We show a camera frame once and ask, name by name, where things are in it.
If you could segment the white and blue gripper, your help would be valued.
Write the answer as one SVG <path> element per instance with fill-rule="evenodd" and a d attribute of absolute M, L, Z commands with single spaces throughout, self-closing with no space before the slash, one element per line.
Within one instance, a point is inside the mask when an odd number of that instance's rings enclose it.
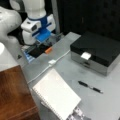
<path fill-rule="evenodd" d="M 44 16 L 40 19 L 27 18 L 21 28 L 23 40 L 28 45 L 33 45 L 36 41 L 43 43 L 55 30 L 55 20 L 52 14 Z"/>

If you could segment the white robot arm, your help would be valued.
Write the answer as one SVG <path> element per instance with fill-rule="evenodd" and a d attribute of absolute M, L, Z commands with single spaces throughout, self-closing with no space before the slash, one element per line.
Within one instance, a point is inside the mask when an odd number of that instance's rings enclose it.
<path fill-rule="evenodd" d="M 50 37 L 55 20 L 47 15 L 44 0 L 0 0 L 0 35 L 7 39 L 18 27 L 24 43 L 33 45 Z"/>

